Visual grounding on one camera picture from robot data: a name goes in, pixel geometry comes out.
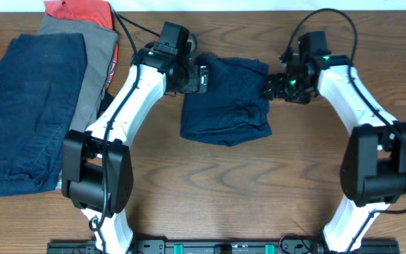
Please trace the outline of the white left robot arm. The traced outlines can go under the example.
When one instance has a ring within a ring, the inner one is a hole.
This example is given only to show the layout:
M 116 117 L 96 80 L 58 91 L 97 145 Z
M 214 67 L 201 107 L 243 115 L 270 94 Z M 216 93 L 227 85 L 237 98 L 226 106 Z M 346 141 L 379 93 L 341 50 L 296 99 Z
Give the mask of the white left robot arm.
M 127 79 L 104 113 L 63 144 L 61 191 L 89 221 L 98 253 L 127 253 L 133 242 L 125 206 L 133 189 L 130 148 L 150 109 L 166 93 L 204 94 L 209 70 L 190 62 L 197 39 L 164 23 L 159 40 L 135 49 Z

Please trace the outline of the navy blue shorts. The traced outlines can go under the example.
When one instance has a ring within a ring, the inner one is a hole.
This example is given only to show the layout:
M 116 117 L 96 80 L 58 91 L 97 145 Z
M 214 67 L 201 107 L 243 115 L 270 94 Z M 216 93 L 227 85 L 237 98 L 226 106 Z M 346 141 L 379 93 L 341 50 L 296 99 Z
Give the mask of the navy blue shorts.
M 184 96 L 182 138 L 232 147 L 272 134 L 269 101 L 260 96 L 268 64 L 213 54 L 200 54 L 195 63 L 209 69 L 208 91 Z

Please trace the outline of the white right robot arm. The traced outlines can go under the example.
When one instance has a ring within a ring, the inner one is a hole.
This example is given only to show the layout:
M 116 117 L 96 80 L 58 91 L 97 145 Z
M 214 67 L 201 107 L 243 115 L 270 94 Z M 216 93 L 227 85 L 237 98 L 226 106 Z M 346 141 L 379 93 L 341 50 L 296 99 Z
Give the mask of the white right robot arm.
M 393 242 L 362 239 L 406 194 L 406 122 L 380 106 L 348 56 L 331 53 L 323 31 L 300 36 L 298 52 L 288 48 L 281 62 L 285 72 L 270 75 L 261 96 L 307 104 L 320 95 L 350 136 L 340 166 L 343 199 L 310 253 L 398 253 Z

